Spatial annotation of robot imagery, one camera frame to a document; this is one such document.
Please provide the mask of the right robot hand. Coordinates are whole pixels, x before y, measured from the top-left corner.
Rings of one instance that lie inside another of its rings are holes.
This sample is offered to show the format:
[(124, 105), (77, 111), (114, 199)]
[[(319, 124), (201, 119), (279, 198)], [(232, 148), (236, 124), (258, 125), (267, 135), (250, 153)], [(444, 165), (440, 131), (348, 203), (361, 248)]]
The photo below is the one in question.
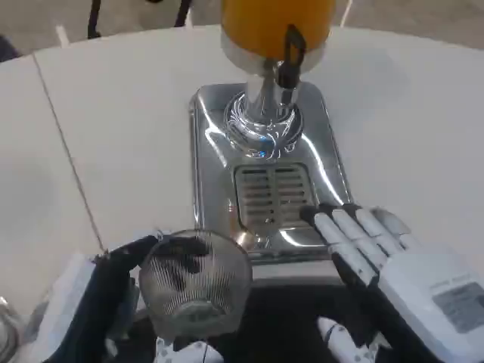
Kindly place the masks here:
[(354, 203), (304, 206), (341, 281), (388, 347), (372, 352), (319, 318), (333, 356), (349, 362), (481, 362), (483, 280), (447, 246), (423, 244), (395, 214)]

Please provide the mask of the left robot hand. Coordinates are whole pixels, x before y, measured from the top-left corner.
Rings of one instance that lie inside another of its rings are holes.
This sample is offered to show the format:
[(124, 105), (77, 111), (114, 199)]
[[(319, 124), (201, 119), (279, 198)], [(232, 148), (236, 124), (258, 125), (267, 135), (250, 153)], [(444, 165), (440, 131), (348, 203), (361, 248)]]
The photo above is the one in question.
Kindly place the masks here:
[(87, 259), (71, 259), (31, 316), (21, 362), (221, 362), (195, 340), (174, 351), (134, 325), (139, 294), (130, 272), (159, 243), (153, 235)]

